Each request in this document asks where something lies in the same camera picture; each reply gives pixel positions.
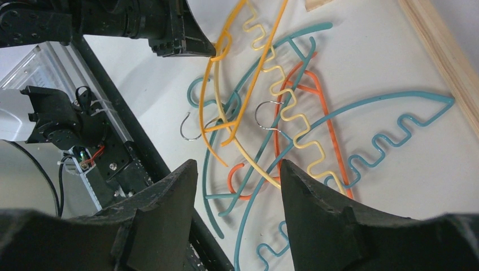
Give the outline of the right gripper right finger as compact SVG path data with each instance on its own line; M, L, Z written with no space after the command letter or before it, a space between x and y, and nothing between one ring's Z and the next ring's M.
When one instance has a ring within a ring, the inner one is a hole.
M478 215L392 215L314 180L290 160L280 170L295 270L477 270Z

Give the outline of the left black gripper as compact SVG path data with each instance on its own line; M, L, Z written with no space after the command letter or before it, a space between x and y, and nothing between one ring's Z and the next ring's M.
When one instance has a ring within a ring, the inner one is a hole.
M60 42L76 35L148 39L162 57L216 55L187 0L1 1L1 46Z

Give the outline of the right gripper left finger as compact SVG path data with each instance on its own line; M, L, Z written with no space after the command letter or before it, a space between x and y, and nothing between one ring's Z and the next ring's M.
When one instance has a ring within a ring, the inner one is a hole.
M92 216L1 210L2 270L183 270L197 188L187 160Z

